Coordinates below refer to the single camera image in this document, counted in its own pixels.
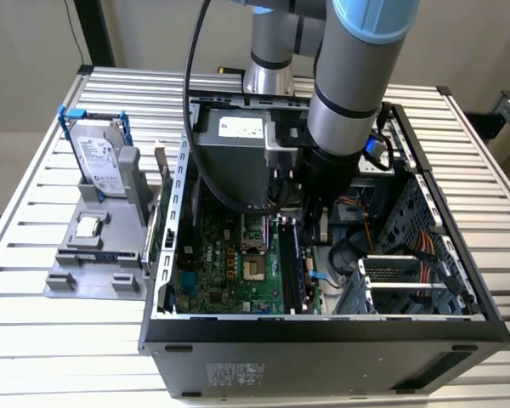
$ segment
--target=hard drive label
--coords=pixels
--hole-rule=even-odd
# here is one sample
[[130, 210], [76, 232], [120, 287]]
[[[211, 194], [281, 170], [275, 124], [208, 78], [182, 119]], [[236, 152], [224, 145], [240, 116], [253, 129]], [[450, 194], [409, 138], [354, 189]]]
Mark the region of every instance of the hard drive label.
[[125, 194], [113, 145], [106, 139], [87, 136], [79, 137], [78, 142], [94, 186], [106, 195]]

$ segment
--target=ram slot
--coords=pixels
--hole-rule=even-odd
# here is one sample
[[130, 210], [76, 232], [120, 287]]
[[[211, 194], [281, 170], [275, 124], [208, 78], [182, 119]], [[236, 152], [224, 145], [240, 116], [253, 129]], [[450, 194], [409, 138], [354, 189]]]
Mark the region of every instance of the ram slot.
[[278, 240], [284, 309], [286, 313], [291, 313], [294, 310], [295, 314], [301, 314], [303, 307], [298, 281], [299, 251], [297, 248], [295, 226], [289, 223], [281, 224], [278, 227]]

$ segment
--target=power supply label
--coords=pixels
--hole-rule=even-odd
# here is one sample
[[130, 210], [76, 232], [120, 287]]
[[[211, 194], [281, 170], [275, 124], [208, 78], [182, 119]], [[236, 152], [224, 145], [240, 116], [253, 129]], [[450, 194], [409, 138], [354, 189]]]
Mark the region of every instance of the power supply label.
[[125, 194], [113, 145], [106, 139], [78, 138], [82, 158], [94, 186], [107, 196]]
[[219, 119], [218, 135], [222, 138], [264, 139], [263, 119], [223, 116]]
[[212, 387], [258, 387], [264, 363], [206, 363], [207, 382]]

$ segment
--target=green circuit board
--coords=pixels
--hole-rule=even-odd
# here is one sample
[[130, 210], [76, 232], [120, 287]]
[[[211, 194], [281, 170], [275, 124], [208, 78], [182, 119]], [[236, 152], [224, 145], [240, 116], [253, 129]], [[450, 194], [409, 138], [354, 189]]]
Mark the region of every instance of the green circuit board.
[[[204, 203], [204, 207], [198, 229], [200, 245], [195, 270], [180, 272], [194, 274], [195, 284], [186, 288], [180, 276], [178, 313], [287, 313], [284, 310], [277, 218], [241, 218], [232, 212], [213, 212], [213, 205]], [[242, 245], [246, 237], [267, 240], [265, 250], [260, 252], [253, 247], [247, 250]], [[312, 254], [311, 248], [303, 251], [303, 257], [312, 259], [313, 263]], [[317, 284], [312, 287], [313, 300], [308, 303], [305, 313], [320, 313]]]

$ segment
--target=motherboard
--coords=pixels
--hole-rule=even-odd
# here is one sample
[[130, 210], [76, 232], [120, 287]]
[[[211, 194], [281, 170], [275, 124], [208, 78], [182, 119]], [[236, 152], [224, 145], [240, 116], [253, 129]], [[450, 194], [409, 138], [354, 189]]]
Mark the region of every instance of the motherboard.
[[201, 198], [194, 262], [181, 268], [177, 313], [320, 314], [315, 251], [293, 218], [240, 215]]

